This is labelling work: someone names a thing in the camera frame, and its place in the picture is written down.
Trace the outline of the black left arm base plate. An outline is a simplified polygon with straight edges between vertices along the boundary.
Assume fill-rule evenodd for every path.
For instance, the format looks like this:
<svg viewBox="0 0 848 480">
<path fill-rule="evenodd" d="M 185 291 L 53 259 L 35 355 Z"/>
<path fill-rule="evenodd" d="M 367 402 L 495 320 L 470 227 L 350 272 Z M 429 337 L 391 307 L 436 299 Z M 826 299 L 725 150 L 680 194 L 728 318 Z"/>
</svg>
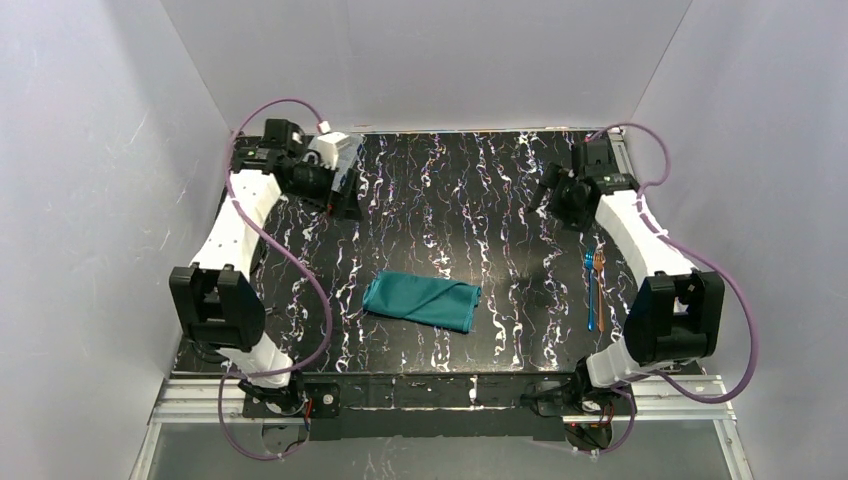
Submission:
<svg viewBox="0 0 848 480">
<path fill-rule="evenodd" d="M 271 389 L 245 380 L 238 383 L 245 394 L 242 414 L 246 418 L 335 418 L 340 414 L 337 383 L 315 381 L 297 374 L 286 387 Z"/>
</svg>

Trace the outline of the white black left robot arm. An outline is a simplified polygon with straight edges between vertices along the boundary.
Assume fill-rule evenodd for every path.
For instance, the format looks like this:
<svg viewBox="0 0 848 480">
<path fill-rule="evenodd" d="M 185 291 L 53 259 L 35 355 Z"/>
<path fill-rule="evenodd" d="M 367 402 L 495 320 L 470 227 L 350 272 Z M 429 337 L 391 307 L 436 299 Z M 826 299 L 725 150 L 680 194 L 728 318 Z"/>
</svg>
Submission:
<svg viewBox="0 0 848 480">
<path fill-rule="evenodd" d="M 234 363 L 257 387 L 286 387 L 294 364 L 266 333 L 266 309 L 250 283 L 258 230 L 283 196 L 333 218 L 361 220 L 363 141 L 338 131 L 310 137 L 284 119 L 267 120 L 260 136 L 238 134 L 230 160 L 233 190 L 202 248 L 170 274 L 185 337 Z"/>
</svg>

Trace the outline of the teal cloth napkin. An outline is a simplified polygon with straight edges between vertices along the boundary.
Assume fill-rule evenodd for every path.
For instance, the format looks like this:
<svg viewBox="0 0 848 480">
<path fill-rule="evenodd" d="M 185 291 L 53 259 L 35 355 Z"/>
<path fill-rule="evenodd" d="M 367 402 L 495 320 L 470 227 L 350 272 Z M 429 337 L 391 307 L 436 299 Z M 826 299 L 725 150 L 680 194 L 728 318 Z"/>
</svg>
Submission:
<svg viewBox="0 0 848 480">
<path fill-rule="evenodd" d="M 372 314 L 467 334 L 481 295 L 480 286 L 462 281 L 382 271 L 362 305 Z"/>
</svg>

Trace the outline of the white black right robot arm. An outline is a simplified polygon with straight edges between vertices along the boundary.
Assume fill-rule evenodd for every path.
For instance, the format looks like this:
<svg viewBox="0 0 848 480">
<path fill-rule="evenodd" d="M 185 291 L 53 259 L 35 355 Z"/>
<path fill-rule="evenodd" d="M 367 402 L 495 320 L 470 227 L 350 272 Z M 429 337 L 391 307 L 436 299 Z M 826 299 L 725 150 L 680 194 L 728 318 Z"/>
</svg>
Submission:
<svg viewBox="0 0 848 480">
<path fill-rule="evenodd" d="M 579 379 L 594 388 L 709 357 L 717 345 L 723 279 L 667 244 L 638 188 L 620 169 L 612 141 L 599 138 L 573 145 L 567 163 L 546 167 L 530 204 L 544 205 L 572 230 L 599 224 L 638 283 L 621 339 L 578 364 Z"/>
</svg>

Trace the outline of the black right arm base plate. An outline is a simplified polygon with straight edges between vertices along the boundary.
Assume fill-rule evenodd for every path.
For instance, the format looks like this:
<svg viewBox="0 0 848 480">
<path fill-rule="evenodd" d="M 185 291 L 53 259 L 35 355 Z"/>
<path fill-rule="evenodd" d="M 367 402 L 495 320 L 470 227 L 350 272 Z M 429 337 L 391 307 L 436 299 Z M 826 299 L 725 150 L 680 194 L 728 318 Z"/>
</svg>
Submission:
<svg viewBox="0 0 848 480">
<path fill-rule="evenodd" d="M 609 423 L 635 412 L 632 391 L 595 387 L 577 375 L 546 377 L 529 384 L 520 397 L 520 405 L 541 417 L 584 416 L 591 423 Z"/>
</svg>

